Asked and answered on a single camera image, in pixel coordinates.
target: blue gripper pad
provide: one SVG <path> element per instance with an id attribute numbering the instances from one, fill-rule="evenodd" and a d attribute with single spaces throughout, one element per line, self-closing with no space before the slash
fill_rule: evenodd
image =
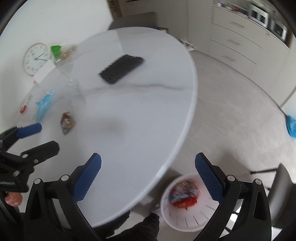
<path id="1" fill-rule="evenodd" d="M 94 153 L 85 164 L 86 167 L 73 185 L 72 199 L 75 203 L 84 199 L 91 184 L 102 166 L 101 156 Z"/>
<path id="2" fill-rule="evenodd" d="M 223 185 L 210 167 L 210 162 L 205 159 L 203 153 L 198 153 L 195 157 L 195 168 L 204 182 L 213 200 L 222 203 Z"/>
<path id="3" fill-rule="evenodd" d="M 31 125 L 31 126 L 19 128 L 16 133 L 16 136 L 18 138 L 22 139 L 22 138 L 34 135 L 36 133 L 39 133 L 39 132 L 41 132 L 41 130 L 42 130 L 41 124 L 37 123 L 37 124 Z"/>

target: black phone case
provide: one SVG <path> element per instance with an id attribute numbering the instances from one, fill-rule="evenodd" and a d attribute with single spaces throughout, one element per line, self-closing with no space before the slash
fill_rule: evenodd
<path id="1" fill-rule="evenodd" d="M 108 83 L 115 84 L 143 62 L 144 59 L 141 57 L 125 54 L 100 72 L 99 75 Z"/>

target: white bowl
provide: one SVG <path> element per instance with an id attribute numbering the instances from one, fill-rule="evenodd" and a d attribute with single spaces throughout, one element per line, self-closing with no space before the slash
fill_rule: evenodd
<path id="1" fill-rule="evenodd" d="M 169 195 L 174 186 L 181 181 L 191 181 L 200 191 L 197 204 L 188 209 L 175 207 L 169 200 Z M 172 228 L 182 232 L 196 232 L 202 230 L 212 217 L 219 203 L 214 201 L 205 187 L 198 172 L 189 173 L 176 178 L 164 191 L 160 209 L 164 220 Z"/>

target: chair leg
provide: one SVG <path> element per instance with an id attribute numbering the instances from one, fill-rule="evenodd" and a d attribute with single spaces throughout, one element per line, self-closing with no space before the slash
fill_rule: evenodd
<path id="1" fill-rule="evenodd" d="M 262 171 L 250 171 L 250 174 L 255 174 L 255 173 L 265 173 L 265 172 L 275 172 L 277 168 L 272 168 L 272 169 L 266 169 Z"/>

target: finger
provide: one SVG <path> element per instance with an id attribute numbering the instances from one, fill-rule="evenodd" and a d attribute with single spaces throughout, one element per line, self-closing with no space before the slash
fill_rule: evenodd
<path id="1" fill-rule="evenodd" d="M 5 202 L 13 207 L 19 206 L 22 203 L 22 195 L 17 192 L 9 192 L 5 197 Z"/>

